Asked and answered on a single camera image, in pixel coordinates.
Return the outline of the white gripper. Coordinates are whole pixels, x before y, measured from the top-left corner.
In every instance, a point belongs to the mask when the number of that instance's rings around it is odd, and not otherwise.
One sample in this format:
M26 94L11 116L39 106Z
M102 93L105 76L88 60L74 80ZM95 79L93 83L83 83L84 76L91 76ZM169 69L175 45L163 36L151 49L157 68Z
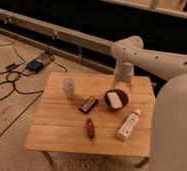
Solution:
M111 90L114 90L119 82L124 82L129 91L132 92L131 78L134 75L134 65L128 62L116 62L114 70L114 81L112 82Z

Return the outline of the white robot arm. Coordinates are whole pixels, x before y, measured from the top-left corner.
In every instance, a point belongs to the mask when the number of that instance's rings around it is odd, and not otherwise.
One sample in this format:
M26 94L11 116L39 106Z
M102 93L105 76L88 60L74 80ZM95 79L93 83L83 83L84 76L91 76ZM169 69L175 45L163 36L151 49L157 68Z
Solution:
M153 111L149 171L187 171L187 55L144 48L131 36L111 46L114 78L125 82L134 64L166 81Z

